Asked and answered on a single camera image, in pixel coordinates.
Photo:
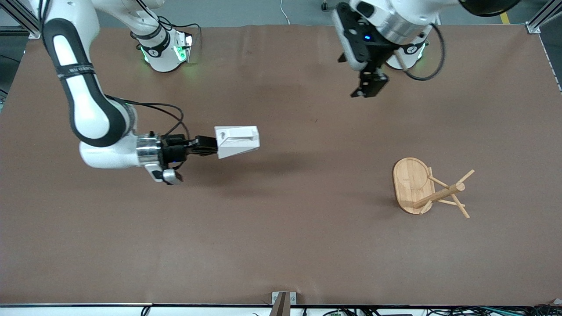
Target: wooden stand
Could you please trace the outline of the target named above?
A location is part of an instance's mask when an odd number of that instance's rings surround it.
[[[393,178],[396,198],[400,207],[410,214],[424,214],[429,211],[434,202],[456,205],[466,218],[470,218],[456,197],[456,193],[464,191],[464,181],[474,173],[469,171],[452,186],[436,179],[431,168],[427,167],[421,160],[408,157],[400,160],[394,166]],[[435,183],[444,187],[443,190],[435,192]],[[451,196],[454,202],[443,200]]]

